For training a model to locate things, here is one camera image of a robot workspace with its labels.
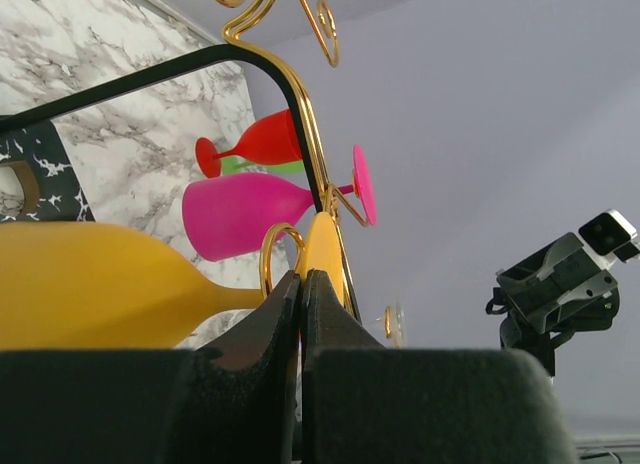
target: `camera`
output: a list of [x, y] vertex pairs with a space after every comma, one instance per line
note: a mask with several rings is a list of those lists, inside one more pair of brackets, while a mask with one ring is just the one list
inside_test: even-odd
[[622, 262], [640, 255], [635, 227], [618, 211], [603, 212], [578, 230], [580, 237], [599, 256], [614, 253]]

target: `pink wine glass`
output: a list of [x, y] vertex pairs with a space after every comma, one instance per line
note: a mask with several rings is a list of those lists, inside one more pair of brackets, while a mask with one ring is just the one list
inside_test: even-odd
[[[362, 201], [369, 224], [377, 213], [371, 178], [362, 149], [353, 149], [354, 182], [339, 187]], [[277, 176], [241, 173], [189, 184], [182, 219], [194, 249], [208, 261], [254, 252], [278, 222], [295, 225], [313, 205], [311, 191]]]

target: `white ceiling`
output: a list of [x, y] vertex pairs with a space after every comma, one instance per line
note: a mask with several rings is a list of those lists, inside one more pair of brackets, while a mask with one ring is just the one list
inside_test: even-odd
[[[177, 11], [209, 35], [219, 37], [222, 26], [237, 15], [213, 0], [159, 0]], [[315, 9], [316, 0], [308, 0]], [[335, 20], [354, 19], [386, 9], [407, 0], [326, 0]], [[250, 40], [261, 46], [272, 46], [311, 32], [298, 0], [278, 0], [262, 23], [250, 31]]]

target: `marble wall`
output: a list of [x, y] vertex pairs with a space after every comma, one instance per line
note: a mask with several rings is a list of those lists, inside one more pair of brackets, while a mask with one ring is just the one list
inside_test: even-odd
[[[202, 46], [185, 29], [130, 0], [0, 2], [0, 114], [50, 102]], [[203, 178], [195, 163], [196, 139], [206, 136], [228, 148], [252, 122], [241, 69], [225, 63], [54, 124], [97, 221], [161, 239], [220, 284], [258, 287], [257, 253], [203, 261], [185, 236], [180, 214], [185, 186]], [[20, 209], [16, 182], [0, 174], [0, 213]], [[285, 272], [282, 248], [275, 249], [273, 266], [275, 278]], [[242, 315], [218, 316], [187, 344], [215, 337]]]

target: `black frame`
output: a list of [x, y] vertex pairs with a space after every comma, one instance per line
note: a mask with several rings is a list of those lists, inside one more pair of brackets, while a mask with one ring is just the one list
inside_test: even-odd
[[[19, 112], [13, 116], [2, 117], [0, 118], [0, 135], [42, 121], [49, 121], [56, 117], [64, 116], [226, 61], [241, 61], [258, 67], [275, 81], [284, 94], [289, 109], [291, 109], [296, 135], [300, 143], [302, 161], [304, 163], [305, 173], [307, 174], [307, 180], [309, 181], [309, 189], [313, 196], [313, 203], [316, 211], [320, 212], [322, 210], [322, 197], [320, 196], [320, 191], [315, 179], [311, 156], [309, 154], [309, 143], [304, 133], [300, 107], [298, 106], [293, 88], [282, 71], [271, 61], [259, 54], [231, 44], [216, 44], [204, 49], [199, 49], [56, 101]], [[353, 309], [356, 314], [355, 317], [361, 322], [360, 311], [356, 302], [352, 282], [349, 282], [349, 293], [351, 294]]]

